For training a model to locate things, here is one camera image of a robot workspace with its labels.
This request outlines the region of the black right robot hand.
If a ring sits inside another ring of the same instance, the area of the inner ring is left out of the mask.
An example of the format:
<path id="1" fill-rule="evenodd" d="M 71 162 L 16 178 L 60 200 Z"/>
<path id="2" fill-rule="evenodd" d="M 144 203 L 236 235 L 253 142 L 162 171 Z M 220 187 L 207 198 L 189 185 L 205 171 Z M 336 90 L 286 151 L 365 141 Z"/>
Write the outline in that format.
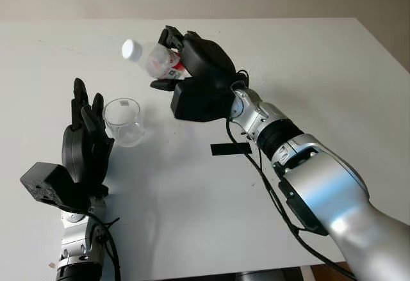
<path id="1" fill-rule="evenodd" d="M 151 88 L 171 92 L 187 85 L 228 90 L 234 83 L 246 80 L 236 72 L 234 63 L 221 46 L 194 31 L 182 34 L 177 28 L 166 26 L 158 42 L 169 50 L 178 51 L 188 76 L 184 79 L 154 80 Z"/>

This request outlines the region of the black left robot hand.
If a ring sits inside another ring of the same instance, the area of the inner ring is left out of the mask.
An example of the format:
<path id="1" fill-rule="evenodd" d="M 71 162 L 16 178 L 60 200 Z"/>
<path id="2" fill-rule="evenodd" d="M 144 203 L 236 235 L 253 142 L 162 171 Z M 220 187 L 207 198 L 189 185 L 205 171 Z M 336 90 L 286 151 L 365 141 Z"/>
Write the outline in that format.
<path id="1" fill-rule="evenodd" d="M 97 93 L 89 103 L 83 80 L 75 78 L 71 124 L 63 134 L 62 163 L 88 195 L 101 198 L 109 192 L 103 182 L 114 144 L 114 139 L 106 133 L 103 108 L 103 96 Z"/>

